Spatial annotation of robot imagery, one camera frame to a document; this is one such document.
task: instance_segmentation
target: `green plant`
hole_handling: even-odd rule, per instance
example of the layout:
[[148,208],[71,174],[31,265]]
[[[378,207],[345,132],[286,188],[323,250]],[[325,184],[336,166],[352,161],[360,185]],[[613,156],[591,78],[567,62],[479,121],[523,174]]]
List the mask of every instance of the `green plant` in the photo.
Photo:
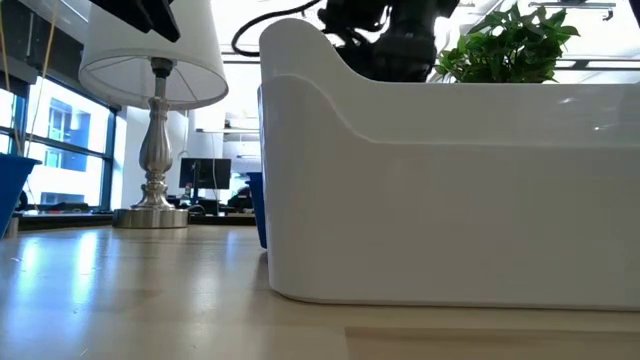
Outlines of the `green plant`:
[[436,71],[464,83],[542,83],[552,80],[562,46],[580,36],[563,26],[565,9],[547,17],[544,7],[521,16],[515,4],[493,12],[461,36],[457,48],[443,51]]

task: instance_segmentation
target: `lamp stand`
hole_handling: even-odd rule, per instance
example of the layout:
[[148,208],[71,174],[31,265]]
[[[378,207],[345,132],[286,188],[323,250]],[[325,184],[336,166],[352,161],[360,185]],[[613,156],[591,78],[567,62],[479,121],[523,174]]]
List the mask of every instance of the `lamp stand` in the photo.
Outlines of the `lamp stand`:
[[141,186],[142,200],[130,209],[119,209],[113,214],[113,226],[126,229],[184,228],[189,223],[189,211],[176,209],[167,201],[165,173],[171,169],[173,159],[167,134],[165,98],[167,78],[173,61],[152,58],[151,67],[156,75],[155,95],[149,99],[151,108],[149,128],[140,148],[139,164],[146,171],[147,183]]

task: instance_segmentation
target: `table lamp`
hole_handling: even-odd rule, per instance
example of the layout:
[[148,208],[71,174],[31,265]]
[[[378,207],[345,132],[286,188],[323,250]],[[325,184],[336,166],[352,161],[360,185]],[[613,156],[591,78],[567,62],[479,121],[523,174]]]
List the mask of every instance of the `table lamp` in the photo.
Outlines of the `table lamp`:
[[146,171],[142,200],[114,212],[114,227],[181,228],[188,211],[166,199],[165,173],[173,159],[167,112],[195,109],[222,100],[229,88],[211,10],[211,0],[180,0],[171,6],[180,29],[172,43],[155,32],[142,33],[92,5],[80,82],[109,103],[150,108],[140,149]]

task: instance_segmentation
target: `white lampshade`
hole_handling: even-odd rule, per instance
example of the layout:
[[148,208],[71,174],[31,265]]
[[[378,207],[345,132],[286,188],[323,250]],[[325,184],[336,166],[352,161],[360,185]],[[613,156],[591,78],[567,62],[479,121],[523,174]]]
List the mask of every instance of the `white lampshade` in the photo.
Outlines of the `white lampshade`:
[[213,23],[211,0],[179,0],[171,6],[181,38],[142,33],[93,5],[80,65],[80,82],[108,102],[148,108],[154,95],[152,57],[174,60],[167,79],[172,110],[195,109],[229,92]]

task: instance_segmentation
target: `black monitor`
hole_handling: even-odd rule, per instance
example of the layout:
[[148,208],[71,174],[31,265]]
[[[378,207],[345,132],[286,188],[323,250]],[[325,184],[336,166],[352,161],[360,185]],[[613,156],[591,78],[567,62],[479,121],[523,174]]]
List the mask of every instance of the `black monitor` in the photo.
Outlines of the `black monitor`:
[[182,158],[180,188],[190,183],[194,189],[225,190],[229,189],[230,182],[230,159]]

